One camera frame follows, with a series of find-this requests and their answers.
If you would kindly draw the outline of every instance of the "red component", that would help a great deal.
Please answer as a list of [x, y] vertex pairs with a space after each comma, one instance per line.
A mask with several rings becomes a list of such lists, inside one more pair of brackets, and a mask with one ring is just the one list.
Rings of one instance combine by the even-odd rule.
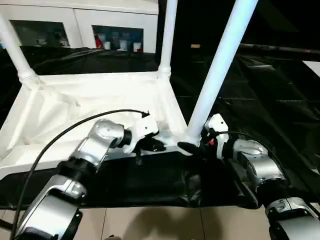
[[95, 45], [97, 49], [102, 49], [102, 42], [97, 34], [94, 34]]

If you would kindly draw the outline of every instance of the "black fabric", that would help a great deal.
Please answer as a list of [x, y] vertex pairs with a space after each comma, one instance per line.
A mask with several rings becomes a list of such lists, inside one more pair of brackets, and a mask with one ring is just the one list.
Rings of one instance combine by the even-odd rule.
[[[155, 71], [153, 54], [127, 54], [96, 49], [23, 47], [39, 75]], [[192, 56], [187, 65], [172, 72], [171, 85], [188, 122], [212, 61], [212, 56]], [[1, 88], [3, 122], [19, 91], [17, 73], [0, 52], [0, 71], [7, 84]], [[258, 57], [241, 52], [234, 59], [212, 113], [221, 113], [229, 129], [249, 133], [277, 153], [289, 176], [291, 191], [309, 201], [320, 197], [320, 89], [319, 77], [300, 60]], [[56, 169], [35, 172], [23, 207], [39, 193]], [[313, 195], [300, 177], [310, 185]], [[25, 173], [0, 181], [0, 208], [15, 209]], [[234, 182], [232, 171], [214, 154], [186, 157], [180, 153], [143, 156], [103, 163], [88, 189], [83, 207], [182, 206], [205, 207], [259, 204]]]

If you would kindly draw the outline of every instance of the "white metal frame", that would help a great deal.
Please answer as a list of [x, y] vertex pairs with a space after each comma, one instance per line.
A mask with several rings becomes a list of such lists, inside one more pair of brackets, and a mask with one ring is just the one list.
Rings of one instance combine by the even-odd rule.
[[75, 9], [83, 46], [96, 48], [93, 25], [143, 29], [143, 51], [155, 53], [158, 15]]
[[8, 20], [62, 23], [70, 47], [82, 48], [84, 46], [72, 8], [0, 5], [0, 14]]
[[[38, 76], [15, 42], [14, 32], [0, 16], [1, 38], [18, 71], [22, 88], [0, 130], [0, 179], [25, 172], [42, 148], [79, 119], [119, 108], [150, 111], [159, 123], [168, 151], [177, 142], [197, 145], [226, 73], [258, 0], [236, 0], [221, 42], [187, 128], [170, 85], [170, 60], [178, 0], [168, 0], [161, 63], [157, 72], [126, 72]], [[113, 114], [108, 118], [125, 126], [138, 116]], [[83, 125], [62, 137], [45, 154], [38, 169], [54, 168], [66, 159], [92, 126]], [[109, 158], [121, 158], [111, 152]]]

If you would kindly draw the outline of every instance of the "cabinet door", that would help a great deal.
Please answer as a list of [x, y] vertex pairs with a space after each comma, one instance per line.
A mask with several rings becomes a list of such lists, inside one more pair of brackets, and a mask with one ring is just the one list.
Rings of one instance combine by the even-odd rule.
[[83, 47], [74, 10], [71, 8], [0, 5], [22, 46]]
[[158, 15], [75, 9], [83, 45], [132, 52], [156, 52]]

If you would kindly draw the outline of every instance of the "white pole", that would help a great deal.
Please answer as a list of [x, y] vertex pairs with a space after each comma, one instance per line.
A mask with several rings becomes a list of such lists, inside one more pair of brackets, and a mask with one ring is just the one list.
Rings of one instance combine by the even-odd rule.
[[215, 103], [239, 44], [245, 34], [258, 0], [236, 0], [216, 50], [209, 72], [196, 102], [186, 133], [185, 142], [199, 145], [201, 131]]
[[22, 82], [31, 82], [35, 79], [35, 72], [29, 66], [19, 43], [15, 38], [15, 32], [12, 30], [10, 22], [0, 14], [0, 38], [4, 43], [7, 52], [18, 72]]
[[171, 74], [171, 52], [174, 41], [176, 13], [177, 13], [178, 0], [167, 0], [165, 11], [164, 32], [161, 51], [161, 62], [158, 70], [159, 78], [162, 75]]

